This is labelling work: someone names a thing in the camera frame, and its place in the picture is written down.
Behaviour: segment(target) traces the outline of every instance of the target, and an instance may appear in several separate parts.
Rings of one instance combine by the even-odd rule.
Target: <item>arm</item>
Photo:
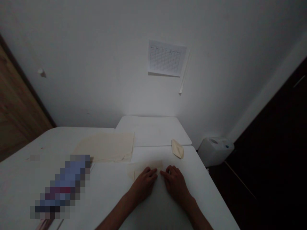
[[[116,230],[122,225],[132,211],[145,200],[152,192],[154,182],[157,179],[155,172],[149,167],[138,176],[129,191],[120,199],[110,214],[96,228],[96,230]]]
[[[166,172],[160,171],[160,173],[164,176],[164,182],[168,193],[186,212],[193,229],[213,230],[199,209],[196,200],[190,194],[185,184],[185,178],[180,170],[170,165],[166,168]]]

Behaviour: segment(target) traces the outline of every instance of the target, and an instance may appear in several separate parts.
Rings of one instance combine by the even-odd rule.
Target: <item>forearm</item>
[[[117,230],[120,228],[125,219],[135,209],[133,200],[126,193],[110,214],[96,228],[96,230]]]
[[[194,230],[213,230],[210,223],[199,209],[196,200],[192,196],[189,197],[188,202],[183,205],[183,209],[186,212]]]

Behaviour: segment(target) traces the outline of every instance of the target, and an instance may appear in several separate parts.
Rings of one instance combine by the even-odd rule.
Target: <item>dark doorway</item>
[[[227,163],[281,228],[304,219],[307,58],[235,142]]]

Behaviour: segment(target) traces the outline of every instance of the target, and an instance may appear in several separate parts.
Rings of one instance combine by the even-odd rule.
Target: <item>hand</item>
[[[146,167],[127,192],[127,196],[133,200],[135,207],[151,194],[154,182],[158,177],[158,175],[155,174],[156,171],[157,169],[150,170],[149,167]]]
[[[191,196],[179,168],[170,165],[166,168],[166,172],[160,171],[160,173],[164,176],[168,193],[183,209],[186,209],[194,198]]]

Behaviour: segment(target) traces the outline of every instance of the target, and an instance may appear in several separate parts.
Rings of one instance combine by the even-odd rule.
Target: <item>white wall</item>
[[[270,99],[278,92],[289,76],[295,71],[299,64],[307,56],[307,32],[296,43],[288,56],[282,61],[280,66],[269,82],[262,88],[255,97],[237,124],[231,129],[227,137],[233,142],[236,141],[250,123],[256,118],[258,113],[266,106]]]
[[[307,22],[298,0],[2,2],[1,35],[58,126],[176,116],[195,148],[231,133]],[[148,76],[149,39],[192,49],[181,96],[180,78]]]

